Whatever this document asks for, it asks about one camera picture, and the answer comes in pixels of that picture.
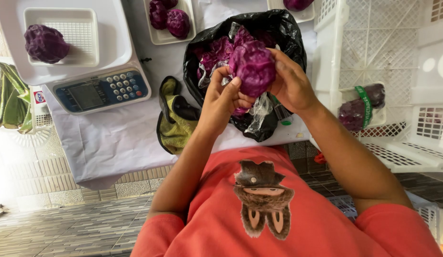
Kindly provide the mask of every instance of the orange t-shirt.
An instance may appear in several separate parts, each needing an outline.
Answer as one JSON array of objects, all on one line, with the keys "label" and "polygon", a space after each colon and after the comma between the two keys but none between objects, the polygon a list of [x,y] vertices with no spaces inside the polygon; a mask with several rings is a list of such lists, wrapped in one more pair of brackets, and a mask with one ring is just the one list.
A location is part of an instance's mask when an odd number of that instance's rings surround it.
[{"label": "orange t-shirt", "polygon": [[210,156],[187,225],[171,214],[145,222],[131,257],[157,256],[443,254],[417,212],[379,204],[352,223],[299,178],[283,149],[251,147]]}]

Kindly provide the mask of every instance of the monkey print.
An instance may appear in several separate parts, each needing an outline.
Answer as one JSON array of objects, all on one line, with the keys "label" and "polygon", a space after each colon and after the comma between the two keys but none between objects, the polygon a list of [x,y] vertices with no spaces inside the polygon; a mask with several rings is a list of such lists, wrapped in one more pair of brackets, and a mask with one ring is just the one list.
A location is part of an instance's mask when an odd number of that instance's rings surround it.
[{"label": "monkey print", "polygon": [[290,201],[295,191],[280,185],[285,176],[275,171],[272,161],[239,163],[241,171],[234,174],[234,193],[242,202],[245,232],[250,237],[259,237],[267,224],[277,239],[285,240],[290,232]]}]

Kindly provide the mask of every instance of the hand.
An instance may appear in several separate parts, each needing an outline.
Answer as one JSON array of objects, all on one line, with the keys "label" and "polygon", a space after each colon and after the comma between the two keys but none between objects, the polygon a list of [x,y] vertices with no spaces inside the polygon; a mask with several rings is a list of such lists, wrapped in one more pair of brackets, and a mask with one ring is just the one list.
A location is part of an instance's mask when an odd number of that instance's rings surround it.
[{"label": "hand", "polygon": [[276,60],[277,78],[268,91],[295,114],[321,105],[301,66],[281,51],[269,50]]},{"label": "hand", "polygon": [[215,140],[226,128],[231,114],[238,107],[252,107],[255,98],[239,92],[241,79],[235,77],[229,84],[222,86],[222,80],[228,76],[229,67],[221,67],[214,71],[211,83],[207,88],[201,117],[196,127],[198,133]]}]

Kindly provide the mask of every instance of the white tablecloth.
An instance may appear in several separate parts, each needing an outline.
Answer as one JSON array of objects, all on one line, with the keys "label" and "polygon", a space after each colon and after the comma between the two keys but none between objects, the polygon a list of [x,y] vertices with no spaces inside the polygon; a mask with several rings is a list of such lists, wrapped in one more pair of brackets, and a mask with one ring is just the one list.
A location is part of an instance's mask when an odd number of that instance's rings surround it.
[{"label": "white tablecloth", "polygon": [[[266,11],[266,0],[192,0],[196,32],[214,26],[226,18],[246,12]],[[160,107],[158,89],[164,77],[172,75],[182,83],[181,95],[193,106],[198,106],[186,89],[183,77],[183,57],[188,42],[156,46],[151,43],[142,0],[123,0],[125,13],[140,59],[152,58],[145,63],[145,72],[153,95],[148,101],[120,108],[72,116],[67,114],[50,93],[44,95],[52,113],[58,136],[77,184],[91,189],[109,188],[123,174],[177,161],[177,156],[161,148],[156,135]],[[316,47],[313,21],[299,23],[307,52],[307,75],[311,78],[312,54]],[[274,135],[264,142],[243,137],[229,124],[215,142],[212,152],[255,145],[277,145],[308,140],[309,131],[295,114],[290,126],[278,125]]]}]

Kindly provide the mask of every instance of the black bag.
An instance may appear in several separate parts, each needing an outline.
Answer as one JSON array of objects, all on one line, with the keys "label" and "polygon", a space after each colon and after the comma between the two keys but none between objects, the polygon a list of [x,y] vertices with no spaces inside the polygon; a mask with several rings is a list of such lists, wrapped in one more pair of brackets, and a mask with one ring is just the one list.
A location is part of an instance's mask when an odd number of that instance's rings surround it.
[{"label": "black bag", "polygon": [[[199,60],[192,50],[203,47],[209,51],[209,43],[213,40],[227,36],[231,24],[237,22],[243,25],[248,31],[260,29],[267,31],[276,40],[282,52],[284,52],[293,61],[298,63],[305,72],[307,67],[307,56],[302,43],[301,31],[293,16],[283,9],[274,9],[265,12],[251,12],[232,16],[225,21],[199,32],[187,46],[184,56],[184,81],[188,91],[195,98],[196,102],[202,106],[206,95],[206,88],[198,87],[198,78],[196,72],[199,68]],[[245,114],[243,119],[237,119],[231,116],[231,123],[242,131],[243,135],[252,138],[257,142],[262,142],[272,136],[277,127],[278,118],[275,112],[268,114],[261,129],[255,133],[246,133],[246,128],[253,120],[253,116]]]}]

